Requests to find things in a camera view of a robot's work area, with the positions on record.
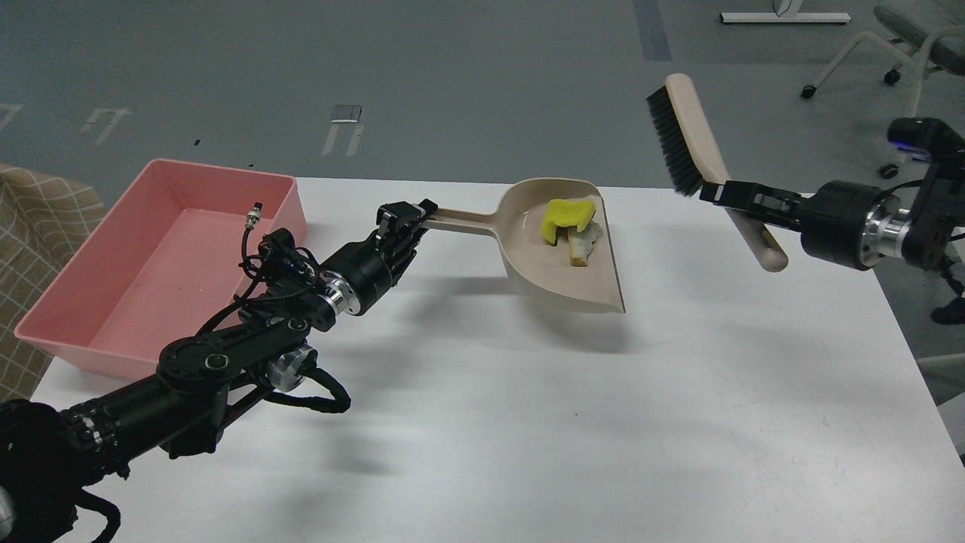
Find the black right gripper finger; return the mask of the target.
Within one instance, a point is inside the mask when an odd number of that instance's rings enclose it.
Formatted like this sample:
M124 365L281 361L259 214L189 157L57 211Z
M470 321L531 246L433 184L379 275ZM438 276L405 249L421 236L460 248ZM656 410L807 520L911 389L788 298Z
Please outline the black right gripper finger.
M730 206L750 202L761 204L797 202L800 206L807 197L789 190L771 188L762 183L727 181L726 183L704 183L699 191L699 199L733 210Z
M749 219L758 220L767 225L800 233L802 232L802 225L797 213L797 207L797 202L772 202L763 204L750 202L730 206L731 209L744 213Z

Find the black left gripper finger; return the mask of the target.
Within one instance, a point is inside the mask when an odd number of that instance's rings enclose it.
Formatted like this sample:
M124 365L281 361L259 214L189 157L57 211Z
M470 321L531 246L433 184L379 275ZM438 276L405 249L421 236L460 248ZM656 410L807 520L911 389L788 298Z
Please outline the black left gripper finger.
M417 254L427 229L417 225L397 232L388 245L388 267L391 272L405 272Z
M439 210L430 199L417 204L407 201L380 206L376 213L376 236L403 236L425 230L425 223Z

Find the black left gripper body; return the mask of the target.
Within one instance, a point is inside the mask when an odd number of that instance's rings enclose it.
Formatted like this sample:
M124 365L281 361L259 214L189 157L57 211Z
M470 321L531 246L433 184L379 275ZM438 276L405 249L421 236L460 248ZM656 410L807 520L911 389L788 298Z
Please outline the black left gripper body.
M323 263L323 280L348 300L347 312L361 316L399 283L404 272L388 267L388 245L393 236L376 236L348 243Z

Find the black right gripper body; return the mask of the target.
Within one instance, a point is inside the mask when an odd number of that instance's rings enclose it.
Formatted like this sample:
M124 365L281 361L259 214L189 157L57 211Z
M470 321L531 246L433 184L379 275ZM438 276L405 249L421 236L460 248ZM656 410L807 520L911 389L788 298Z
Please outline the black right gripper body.
M825 183L799 204L802 248L818 260L868 271L881 260L880 221L899 208L899 199L877 186Z

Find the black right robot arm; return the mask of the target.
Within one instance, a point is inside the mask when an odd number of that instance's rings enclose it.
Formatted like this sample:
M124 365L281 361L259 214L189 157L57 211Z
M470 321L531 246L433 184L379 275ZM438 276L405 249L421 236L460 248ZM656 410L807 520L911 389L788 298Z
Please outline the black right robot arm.
M868 271L883 258L937 272L956 298L934 309L937 324L963 323L963 283L945 248L963 227L963 137L934 118L899 118L888 140L928 165L926 176L908 183L916 190L903 207L895 188L831 181L806 197L761 183L727 181L720 189L704 186L700 199L751 219L797 232L807 255L842 267Z

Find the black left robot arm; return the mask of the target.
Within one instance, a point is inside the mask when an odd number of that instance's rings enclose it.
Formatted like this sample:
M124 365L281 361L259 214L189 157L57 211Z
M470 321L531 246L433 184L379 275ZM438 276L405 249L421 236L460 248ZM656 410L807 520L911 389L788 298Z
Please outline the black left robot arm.
M250 285L193 336L163 348L155 374L66 410L28 400L2 405L2 540L53 542L86 509L106 519L99 542L120 528L114 503L87 491L107 475L128 477L152 448L171 459L214 453L224 430L258 402L343 413L351 396L320 368L308 343L341 313L365 314L397 285L416 256L437 203L400 201L377 210L375 230L320 262L286 229L241 241Z

